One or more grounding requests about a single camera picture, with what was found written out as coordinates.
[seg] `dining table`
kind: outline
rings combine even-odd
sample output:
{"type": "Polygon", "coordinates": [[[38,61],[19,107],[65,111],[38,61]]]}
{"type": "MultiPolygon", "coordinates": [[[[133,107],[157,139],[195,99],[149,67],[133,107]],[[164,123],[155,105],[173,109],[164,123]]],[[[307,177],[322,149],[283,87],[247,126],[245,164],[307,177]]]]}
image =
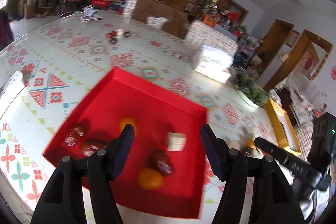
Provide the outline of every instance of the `dining table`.
{"type": "MultiPolygon", "coordinates": [[[[208,109],[207,122],[218,138],[243,147],[258,136],[277,144],[268,113],[241,99],[233,84],[221,84],[192,69],[194,50],[183,40],[143,23],[127,22],[114,11],[101,20],[71,15],[23,35],[0,53],[0,86],[14,72],[24,89],[0,119],[0,168],[22,200],[34,210],[55,167],[42,154],[76,105],[112,69],[121,68],[208,109]],[[106,34],[130,32],[109,43],[106,34]]],[[[211,223],[225,182],[205,159],[198,219],[150,215],[119,206],[124,223],[211,223]]],[[[253,178],[248,178],[240,223],[247,223],[253,178]]],[[[83,189],[88,223],[95,223],[90,195],[83,189]]]]}

